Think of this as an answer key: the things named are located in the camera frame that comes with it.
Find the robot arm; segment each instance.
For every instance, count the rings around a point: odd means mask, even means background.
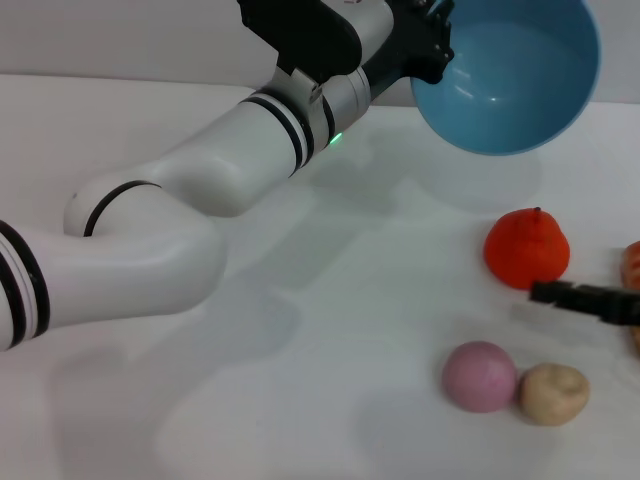
[[[177,313],[204,300],[233,217],[303,168],[398,78],[437,83],[451,0],[239,0],[278,51],[274,76],[162,158],[97,178],[65,235],[0,222],[0,349],[48,328]]]

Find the orange toy fruit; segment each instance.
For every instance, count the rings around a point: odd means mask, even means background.
[[[511,212],[493,226],[484,244],[489,270],[512,288],[558,280],[569,266],[569,242],[558,222],[539,208]]]

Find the white wall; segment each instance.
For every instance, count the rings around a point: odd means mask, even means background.
[[[640,102],[640,0],[588,0],[602,31],[596,99]],[[235,0],[0,0],[0,72],[258,86],[274,52]],[[407,82],[382,99],[408,104]]]

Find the black stripe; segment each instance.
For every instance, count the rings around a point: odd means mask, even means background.
[[[98,205],[96,205],[96,208],[91,212],[91,215],[89,215],[89,220],[87,220],[87,225],[84,228],[84,236],[90,237],[93,235],[93,229],[96,228],[96,223],[98,223],[100,215],[102,215],[102,212],[104,212],[111,202],[113,202],[120,194],[132,189],[133,187],[139,187],[140,185],[155,185],[156,187],[159,187],[159,185],[156,185],[155,183],[145,182],[144,180],[134,180],[133,182],[123,183],[118,188],[114,188],[102,200],[100,200]]]
[[[275,98],[280,103],[282,103],[285,107],[287,107],[291,111],[291,113],[293,113],[293,116],[296,117],[296,119],[298,120],[298,123],[302,127],[304,138],[307,141],[307,158],[305,159],[303,166],[306,165],[309,162],[309,159],[313,157],[313,151],[315,148],[313,132],[311,131],[311,127],[309,126],[309,122],[307,121],[307,118],[304,116],[304,114],[300,111],[300,109],[296,106],[295,103],[293,103],[285,95],[282,95],[280,92],[278,92],[277,90],[274,90],[273,88],[264,87],[258,90],[256,93],[264,93],[265,95],[269,95],[270,97]]]
[[[280,109],[278,109],[278,107],[276,107],[272,103],[269,103],[264,98],[249,97],[249,98],[245,98],[240,103],[255,103],[256,105],[260,105],[262,108],[269,111],[271,115],[276,117],[276,119],[282,124],[284,129],[289,134],[289,137],[291,138],[291,143],[293,144],[293,149],[296,152],[296,168],[291,175],[296,173],[298,169],[302,166],[302,143],[300,142],[300,139],[298,138],[298,134],[296,133],[295,128],[293,128],[293,125],[291,125],[291,122],[289,121],[287,116],[284,113],[282,113]]]
[[[33,293],[36,297],[36,307],[38,309],[38,323],[36,326],[36,333],[33,338],[39,337],[49,329],[49,318],[51,316],[47,283],[44,280],[42,270],[40,270],[36,257],[33,255],[33,252],[22,236],[15,231],[11,225],[3,222],[2,220],[0,220],[0,234],[2,234],[13,246],[20,257],[20,260],[22,260],[24,268],[29,274],[29,279],[33,286]]]
[[[322,109],[324,110],[324,116],[327,117],[327,125],[329,126],[329,138],[327,139],[327,145],[329,145],[336,134],[336,120],[333,118],[333,112],[326,97],[322,97]]]
[[[2,283],[4,293],[7,296],[13,320],[13,340],[10,347],[12,348],[24,340],[24,334],[27,331],[27,316],[24,312],[24,302],[18,282],[16,282],[11,267],[2,254],[0,254],[0,283]]]

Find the beige toy fruit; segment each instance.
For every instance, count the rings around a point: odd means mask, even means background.
[[[589,401],[589,381],[578,370],[543,363],[525,373],[520,408],[538,425],[559,426],[573,420]]]

